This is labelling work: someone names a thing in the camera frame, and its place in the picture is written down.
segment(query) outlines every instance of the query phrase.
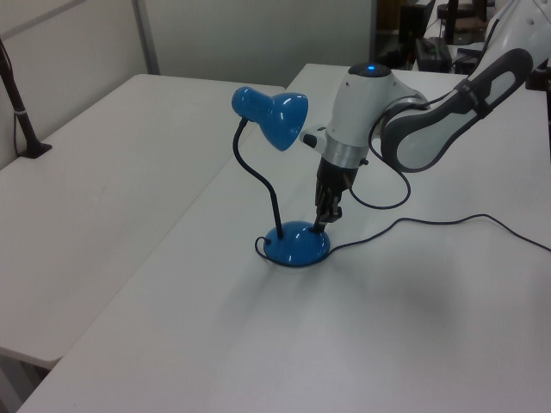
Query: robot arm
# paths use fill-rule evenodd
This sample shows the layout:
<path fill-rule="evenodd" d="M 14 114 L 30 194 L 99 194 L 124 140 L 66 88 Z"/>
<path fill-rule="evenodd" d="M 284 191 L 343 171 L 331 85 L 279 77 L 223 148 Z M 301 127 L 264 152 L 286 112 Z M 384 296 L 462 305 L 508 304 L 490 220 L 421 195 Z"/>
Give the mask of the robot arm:
<path fill-rule="evenodd" d="M 395 169 L 426 170 L 478 120 L 517 90 L 551 55 L 551 3 L 520 0 L 495 28 L 476 71 L 428 110 L 406 110 L 381 125 L 381 154 Z"/>
<path fill-rule="evenodd" d="M 384 66 L 364 64 L 349 69 L 327 128 L 315 126 L 300 134 L 300 140 L 322 156 L 315 230 L 323 231 L 325 224 L 342 215 L 341 194 L 352 187 L 368 153 L 368 132 L 382 114 L 384 160 L 404 172 L 426 170 L 551 55 L 551 2 L 511 0 L 501 17 L 476 71 L 431 108 L 426 108 L 420 93 Z M 419 108 L 406 109 L 412 103 L 420 104 Z"/>

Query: white table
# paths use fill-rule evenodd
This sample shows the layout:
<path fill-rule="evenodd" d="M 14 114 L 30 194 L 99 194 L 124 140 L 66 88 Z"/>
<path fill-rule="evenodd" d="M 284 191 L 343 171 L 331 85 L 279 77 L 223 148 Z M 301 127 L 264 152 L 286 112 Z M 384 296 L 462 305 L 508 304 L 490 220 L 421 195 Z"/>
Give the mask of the white table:
<path fill-rule="evenodd" d="M 307 125 L 330 119 L 346 70 L 307 65 L 291 83 L 309 96 Z M 460 79 L 397 75 L 429 99 Z M 315 152 L 277 152 L 256 130 L 243 156 L 275 184 L 283 220 L 313 219 Z M 411 200 L 391 212 L 345 195 L 333 245 L 403 215 L 481 212 L 551 244 L 545 95 L 519 90 L 410 177 Z M 404 188 L 374 160 L 356 191 L 384 204 Z M 483 220 L 404 224 L 292 270 L 252 248 L 272 225 L 265 189 L 232 159 L 21 413 L 548 412 L 549 253 Z"/>
<path fill-rule="evenodd" d="M 72 347 L 232 154 L 239 86 L 133 77 L 0 171 L 0 354 Z"/>

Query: cable clip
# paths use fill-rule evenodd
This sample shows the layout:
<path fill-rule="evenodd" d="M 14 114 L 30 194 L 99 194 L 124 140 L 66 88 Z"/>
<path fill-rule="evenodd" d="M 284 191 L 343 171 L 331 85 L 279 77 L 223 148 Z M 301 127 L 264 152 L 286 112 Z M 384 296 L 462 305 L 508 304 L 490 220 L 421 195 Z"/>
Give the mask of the cable clip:
<path fill-rule="evenodd" d="M 470 107 L 476 112 L 479 119 L 486 118 L 493 111 L 484 96 L 481 95 L 480 90 L 470 80 L 461 80 L 454 89 L 469 102 Z"/>

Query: blue lamp shade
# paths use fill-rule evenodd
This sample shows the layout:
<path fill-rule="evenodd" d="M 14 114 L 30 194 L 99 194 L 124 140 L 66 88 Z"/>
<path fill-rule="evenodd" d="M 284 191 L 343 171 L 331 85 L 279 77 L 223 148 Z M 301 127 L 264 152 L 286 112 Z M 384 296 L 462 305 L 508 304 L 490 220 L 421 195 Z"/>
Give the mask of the blue lamp shade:
<path fill-rule="evenodd" d="M 285 151 L 304 126 L 308 98 L 300 93 L 270 97 L 245 86 L 233 94 L 232 108 L 239 116 L 257 123 L 276 149 Z"/>

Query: blue desk lamp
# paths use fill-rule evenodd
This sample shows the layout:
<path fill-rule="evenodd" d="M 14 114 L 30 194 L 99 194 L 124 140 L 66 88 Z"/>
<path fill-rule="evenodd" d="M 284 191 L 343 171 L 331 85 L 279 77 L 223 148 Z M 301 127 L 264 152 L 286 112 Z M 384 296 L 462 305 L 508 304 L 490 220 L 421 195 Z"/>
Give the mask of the blue desk lamp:
<path fill-rule="evenodd" d="M 291 221 L 282 225 L 276 192 L 269 182 L 245 163 L 238 151 L 238 137 L 248 120 L 260 126 L 266 139 L 279 151 L 293 144 L 304 126 L 308 100 L 299 93 L 282 93 L 273 97 L 243 87 L 233 94 L 232 107 L 243 119 L 233 141 L 233 152 L 239 164 L 268 188 L 274 209 L 275 228 L 264 238 L 264 253 L 286 267 L 305 267 L 323 260 L 329 252 L 329 238 L 313 231 L 313 224 Z"/>

